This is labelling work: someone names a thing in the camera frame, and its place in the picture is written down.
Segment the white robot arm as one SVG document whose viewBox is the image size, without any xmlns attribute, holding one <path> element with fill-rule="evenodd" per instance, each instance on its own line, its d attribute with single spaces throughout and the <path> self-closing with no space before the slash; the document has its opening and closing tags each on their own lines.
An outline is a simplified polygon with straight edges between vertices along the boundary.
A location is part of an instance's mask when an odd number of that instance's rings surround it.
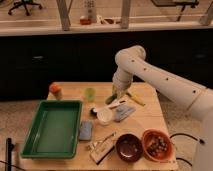
<svg viewBox="0 0 213 171">
<path fill-rule="evenodd" d="M 213 171 L 213 90 L 155 67 L 145 58 L 146 51 L 140 45 L 116 53 L 113 93 L 121 98 L 137 76 L 186 109 L 202 123 L 200 138 L 204 141 L 196 146 L 192 171 Z"/>
</svg>

